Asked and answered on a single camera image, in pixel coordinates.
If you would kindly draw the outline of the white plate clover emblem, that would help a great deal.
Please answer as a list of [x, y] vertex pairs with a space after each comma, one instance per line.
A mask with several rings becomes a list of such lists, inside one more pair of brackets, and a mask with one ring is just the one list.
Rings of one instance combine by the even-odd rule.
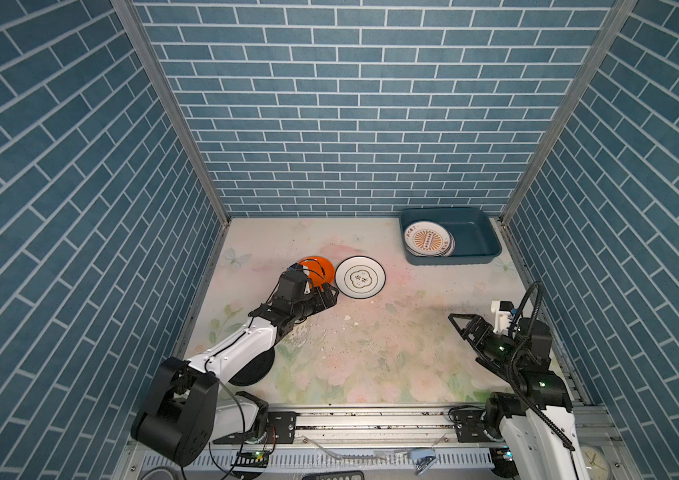
[[335, 270], [335, 284], [343, 295], [366, 300], [383, 291], [387, 274], [377, 260], [363, 256], [353, 256], [343, 260]]

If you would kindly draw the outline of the black round plate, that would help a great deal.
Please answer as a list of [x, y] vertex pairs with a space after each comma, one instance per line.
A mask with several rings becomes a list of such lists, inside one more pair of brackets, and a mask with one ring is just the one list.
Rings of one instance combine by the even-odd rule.
[[231, 384], [238, 387], [246, 387], [260, 382], [273, 368], [275, 359], [276, 352], [274, 348], [261, 353], [231, 378]]

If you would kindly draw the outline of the white plate orange sunburst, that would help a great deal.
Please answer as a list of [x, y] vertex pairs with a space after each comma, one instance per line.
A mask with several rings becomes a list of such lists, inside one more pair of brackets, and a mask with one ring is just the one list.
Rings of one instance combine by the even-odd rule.
[[455, 238], [445, 227], [431, 221], [418, 221], [403, 230], [407, 252], [417, 257], [445, 257], [455, 250]]

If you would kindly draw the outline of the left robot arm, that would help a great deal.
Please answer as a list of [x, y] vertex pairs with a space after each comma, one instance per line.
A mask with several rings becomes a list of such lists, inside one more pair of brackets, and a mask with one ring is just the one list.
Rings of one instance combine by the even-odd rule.
[[326, 258], [305, 258], [281, 273], [238, 330], [190, 358], [164, 360], [131, 426], [133, 440], [187, 467], [213, 441], [264, 438], [269, 404], [244, 389], [270, 372], [277, 345], [297, 325], [336, 306], [334, 275]]

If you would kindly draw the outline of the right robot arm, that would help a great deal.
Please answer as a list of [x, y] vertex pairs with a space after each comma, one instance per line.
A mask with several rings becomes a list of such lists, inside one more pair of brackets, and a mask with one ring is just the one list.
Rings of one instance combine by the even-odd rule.
[[553, 334], [539, 320], [544, 297], [545, 286], [536, 281], [518, 306], [495, 303], [493, 323], [477, 314], [447, 316], [477, 354], [477, 364], [511, 387], [509, 393], [493, 392], [484, 408], [457, 406], [447, 417], [461, 441], [475, 437], [503, 444], [493, 452], [499, 477], [587, 479], [573, 401], [563, 378], [551, 370]]

